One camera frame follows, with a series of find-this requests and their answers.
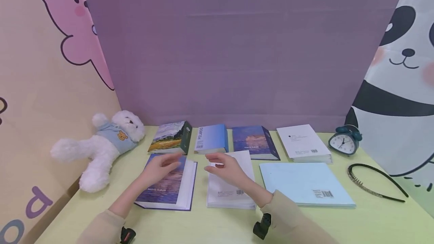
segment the pink cartoon bear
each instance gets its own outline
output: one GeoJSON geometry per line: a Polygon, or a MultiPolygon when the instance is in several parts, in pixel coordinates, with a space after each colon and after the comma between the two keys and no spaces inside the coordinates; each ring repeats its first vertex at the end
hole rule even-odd
{"type": "Polygon", "coordinates": [[[86,0],[42,1],[55,26],[65,35],[60,44],[64,58],[74,65],[91,62],[102,81],[114,90],[86,0]]]}

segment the panda mouth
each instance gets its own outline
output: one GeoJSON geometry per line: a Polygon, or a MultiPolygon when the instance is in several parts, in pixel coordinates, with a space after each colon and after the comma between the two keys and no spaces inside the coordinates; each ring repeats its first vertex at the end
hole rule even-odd
{"type": "Polygon", "coordinates": [[[389,62],[390,62],[391,64],[393,64],[393,65],[401,65],[401,64],[402,64],[405,68],[408,68],[408,69],[417,69],[417,68],[419,68],[419,66],[411,67],[411,66],[406,65],[406,64],[405,64],[405,60],[406,60],[406,58],[407,58],[407,57],[405,57],[404,60],[403,60],[402,62],[400,62],[400,63],[395,63],[395,62],[392,61],[392,59],[389,59],[389,62]]]}

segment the finger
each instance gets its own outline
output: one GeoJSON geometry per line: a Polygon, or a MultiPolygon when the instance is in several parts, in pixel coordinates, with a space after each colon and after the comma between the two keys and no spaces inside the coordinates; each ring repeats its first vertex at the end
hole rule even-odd
{"type": "Polygon", "coordinates": [[[211,163],[223,163],[223,161],[220,159],[210,159],[209,162],[211,162],[211,163]]]}
{"type": "Polygon", "coordinates": [[[219,175],[219,169],[213,166],[206,166],[204,168],[207,172],[215,174],[215,175],[219,175]]]}
{"type": "Polygon", "coordinates": [[[163,164],[165,161],[168,161],[169,159],[176,159],[180,158],[182,156],[182,153],[172,153],[172,154],[164,154],[160,160],[160,164],[163,164]]]}
{"type": "Polygon", "coordinates": [[[161,163],[161,167],[165,167],[165,166],[167,166],[169,164],[172,164],[173,162],[177,162],[177,161],[179,161],[179,159],[180,159],[180,157],[174,157],[174,158],[171,158],[171,159],[167,159],[167,160],[165,160],[165,161],[163,161],[161,163]]]}
{"type": "Polygon", "coordinates": [[[164,167],[164,168],[166,169],[166,172],[169,173],[169,172],[171,172],[172,170],[174,170],[174,169],[176,169],[177,167],[179,167],[179,165],[181,165],[181,162],[177,161],[177,162],[174,162],[174,163],[172,163],[172,164],[170,164],[170,165],[167,165],[167,166],[164,167]]]}
{"type": "Polygon", "coordinates": [[[228,160],[228,158],[231,157],[231,156],[228,156],[228,155],[226,155],[224,153],[212,153],[212,154],[206,154],[205,157],[208,160],[210,160],[210,159],[221,159],[223,161],[222,163],[224,163],[224,161],[228,160]]]}

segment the barcode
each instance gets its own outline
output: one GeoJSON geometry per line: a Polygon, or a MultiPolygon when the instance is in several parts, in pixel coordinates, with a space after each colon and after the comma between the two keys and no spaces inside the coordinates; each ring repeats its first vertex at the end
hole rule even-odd
{"type": "Polygon", "coordinates": [[[312,190],[317,198],[334,198],[332,192],[330,190],[312,190]]]}

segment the pink cheek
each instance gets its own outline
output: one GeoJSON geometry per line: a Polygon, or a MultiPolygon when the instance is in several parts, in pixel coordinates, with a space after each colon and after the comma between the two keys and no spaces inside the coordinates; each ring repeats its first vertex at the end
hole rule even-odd
{"type": "Polygon", "coordinates": [[[83,6],[77,6],[77,7],[75,7],[74,12],[75,12],[75,15],[77,15],[77,16],[84,16],[86,13],[86,10],[84,9],[83,6]]]}
{"type": "Polygon", "coordinates": [[[434,62],[423,69],[422,78],[426,84],[434,87],[434,62]]]}
{"type": "Polygon", "coordinates": [[[374,58],[372,59],[371,66],[376,65],[378,62],[380,62],[383,59],[383,57],[384,57],[384,49],[379,47],[377,49],[377,52],[375,52],[374,58]]]}

